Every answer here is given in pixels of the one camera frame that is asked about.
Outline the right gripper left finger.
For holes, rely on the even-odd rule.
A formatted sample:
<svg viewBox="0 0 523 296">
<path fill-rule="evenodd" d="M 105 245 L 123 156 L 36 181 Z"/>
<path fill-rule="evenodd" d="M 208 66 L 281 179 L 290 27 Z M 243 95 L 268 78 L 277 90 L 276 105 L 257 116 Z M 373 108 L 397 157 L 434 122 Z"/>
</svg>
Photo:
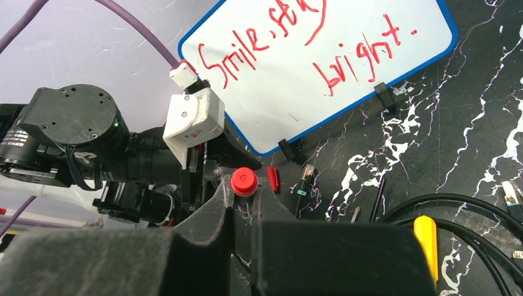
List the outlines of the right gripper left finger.
<svg viewBox="0 0 523 296">
<path fill-rule="evenodd" d="M 2 295 L 228 295 L 231 178 L 174 228 L 22 234 L 1 260 Z"/>
</svg>

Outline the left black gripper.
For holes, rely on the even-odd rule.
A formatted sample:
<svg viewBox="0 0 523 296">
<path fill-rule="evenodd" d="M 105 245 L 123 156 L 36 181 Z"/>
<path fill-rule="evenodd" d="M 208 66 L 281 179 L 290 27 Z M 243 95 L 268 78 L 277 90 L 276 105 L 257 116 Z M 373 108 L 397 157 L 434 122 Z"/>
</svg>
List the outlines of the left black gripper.
<svg viewBox="0 0 523 296">
<path fill-rule="evenodd" d="M 102 196 L 94 200 L 98 213 L 124 223 L 146 221 L 153 225 L 177 225 L 193 214 L 213 191 L 204 179 L 205 169 L 215 168 L 222 152 L 231 157 L 230 167 L 257 171 L 262 164 L 236 139 L 226 118 L 224 136 L 189 149 L 189 165 L 180 162 L 159 138 L 160 129 L 132 133 L 128 147 L 114 160 L 102 164 L 105 181 Z"/>
</svg>

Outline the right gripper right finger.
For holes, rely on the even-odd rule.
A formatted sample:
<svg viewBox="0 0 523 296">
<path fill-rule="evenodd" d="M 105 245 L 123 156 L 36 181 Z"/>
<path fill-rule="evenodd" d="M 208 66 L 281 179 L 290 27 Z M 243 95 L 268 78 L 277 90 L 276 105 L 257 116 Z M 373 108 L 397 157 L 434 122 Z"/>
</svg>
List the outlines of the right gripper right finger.
<svg viewBox="0 0 523 296">
<path fill-rule="evenodd" d="M 253 198 L 251 256 L 254 295 L 435 295 L 411 230 L 298 220 L 266 181 Z"/>
</svg>

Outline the red marker cap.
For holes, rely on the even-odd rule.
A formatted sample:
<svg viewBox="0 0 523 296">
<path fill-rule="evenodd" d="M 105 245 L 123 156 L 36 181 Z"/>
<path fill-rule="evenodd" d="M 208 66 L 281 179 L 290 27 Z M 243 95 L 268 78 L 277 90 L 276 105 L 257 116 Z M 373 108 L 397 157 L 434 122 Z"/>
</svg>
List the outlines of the red marker cap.
<svg viewBox="0 0 523 296">
<path fill-rule="evenodd" d="M 270 182 L 270 186 L 272 188 L 272 191 L 275 194 L 278 194 L 279 188 L 280 188 L 280 181 L 279 181 L 279 172 L 278 170 L 273 166 L 268 166 L 266 168 L 266 174 L 268 181 Z"/>
</svg>

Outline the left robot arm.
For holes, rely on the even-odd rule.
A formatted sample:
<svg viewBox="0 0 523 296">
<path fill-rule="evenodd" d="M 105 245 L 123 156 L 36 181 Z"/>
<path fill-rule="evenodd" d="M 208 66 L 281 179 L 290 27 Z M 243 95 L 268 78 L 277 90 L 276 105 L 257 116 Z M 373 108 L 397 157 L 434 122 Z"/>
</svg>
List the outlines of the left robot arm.
<svg viewBox="0 0 523 296">
<path fill-rule="evenodd" d="M 216 167 L 261 168 L 229 131 L 208 81 L 171 99 L 163 126 L 131 132 L 100 87 L 39 88 L 1 105 L 1 176 L 127 223 L 180 222 L 214 193 Z"/>
</svg>

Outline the blue framed whiteboard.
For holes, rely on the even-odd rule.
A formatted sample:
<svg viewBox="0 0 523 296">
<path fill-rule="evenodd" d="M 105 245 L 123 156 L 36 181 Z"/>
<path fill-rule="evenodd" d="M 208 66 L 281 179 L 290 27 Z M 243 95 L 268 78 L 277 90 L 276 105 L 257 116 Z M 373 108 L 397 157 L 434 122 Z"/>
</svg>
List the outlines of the blue framed whiteboard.
<svg viewBox="0 0 523 296">
<path fill-rule="evenodd" d="M 220 1 L 178 54 L 269 155 L 447 55 L 458 29 L 445 1 Z"/>
</svg>

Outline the white red marker pen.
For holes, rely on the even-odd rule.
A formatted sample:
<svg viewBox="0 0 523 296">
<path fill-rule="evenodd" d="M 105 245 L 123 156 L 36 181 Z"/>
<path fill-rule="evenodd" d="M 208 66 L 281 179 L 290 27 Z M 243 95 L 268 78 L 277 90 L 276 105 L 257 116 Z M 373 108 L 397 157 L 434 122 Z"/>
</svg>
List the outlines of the white red marker pen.
<svg viewBox="0 0 523 296">
<path fill-rule="evenodd" d="M 234 204 L 244 220 L 252 219 L 253 201 L 258 184 L 257 175 L 247 167 L 238 168 L 231 176 Z"/>
</svg>

